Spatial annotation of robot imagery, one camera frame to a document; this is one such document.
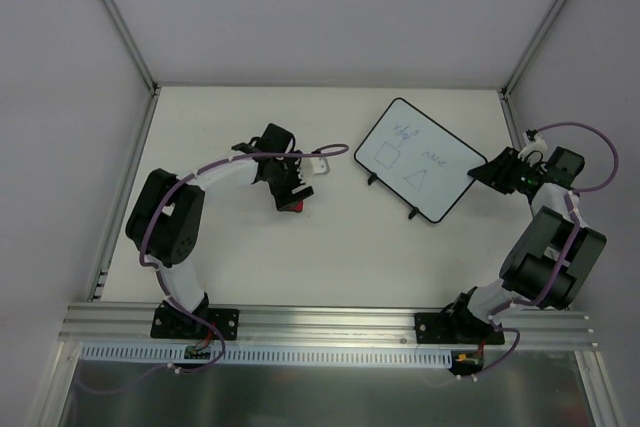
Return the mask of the red whiteboard eraser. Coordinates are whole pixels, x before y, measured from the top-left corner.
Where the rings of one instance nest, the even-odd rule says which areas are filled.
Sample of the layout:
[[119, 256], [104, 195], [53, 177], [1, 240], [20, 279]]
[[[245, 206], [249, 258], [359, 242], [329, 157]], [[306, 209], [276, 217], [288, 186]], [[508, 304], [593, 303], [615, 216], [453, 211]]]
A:
[[304, 202], [299, 201], [291, 207], [291, 211], [295, 213], [301, 213], [304, 208]]

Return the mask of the small black-framed whiteboard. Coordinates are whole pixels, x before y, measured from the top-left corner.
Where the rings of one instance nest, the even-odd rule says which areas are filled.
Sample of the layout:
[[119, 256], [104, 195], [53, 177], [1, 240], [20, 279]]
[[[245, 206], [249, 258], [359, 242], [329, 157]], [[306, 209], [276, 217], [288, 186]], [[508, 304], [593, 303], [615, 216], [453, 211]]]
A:
[[397, 97], [355, 149], [354, 160], [428, 222], [441, 222], [488, 163], [474, 147]]

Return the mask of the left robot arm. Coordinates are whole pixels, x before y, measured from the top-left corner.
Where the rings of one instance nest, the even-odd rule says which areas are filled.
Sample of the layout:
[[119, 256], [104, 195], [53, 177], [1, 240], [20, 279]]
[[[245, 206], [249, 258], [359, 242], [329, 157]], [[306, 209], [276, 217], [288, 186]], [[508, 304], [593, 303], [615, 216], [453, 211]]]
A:
[[208, 326], [209, 300], [189, 260], [205, 202], [241, 187], [264, 182], [280, 212], [300, 212], [314, 190], [303, 178], [302, 152], [295, 136], [270, 123], [260, 137], [231, 148], [225, 158], [183, 178], [161, 168], [147, 177], [125, 227], [142, 265], [156, 271], [173, 324], [187, 338]]

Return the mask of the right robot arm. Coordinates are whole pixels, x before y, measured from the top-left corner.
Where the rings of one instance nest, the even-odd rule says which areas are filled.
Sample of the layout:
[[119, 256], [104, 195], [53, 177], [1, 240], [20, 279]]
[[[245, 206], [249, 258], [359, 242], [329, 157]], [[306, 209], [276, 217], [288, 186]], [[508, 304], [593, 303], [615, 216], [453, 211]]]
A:
[[588, 226], [573, 181], [583, 156], [557, 147], [548, 160], [531, 164], [513, 148], [469, 171], [502, 194], [526, 196], [533, 218], [503, 262], [499, 276], [484, 287], [462, 293], [447, 317], [449, 336], [459, 343], [482, 340], [497, 330], [510, 311], [524, 307], [561, 310], [584, 285], [607, 243]]

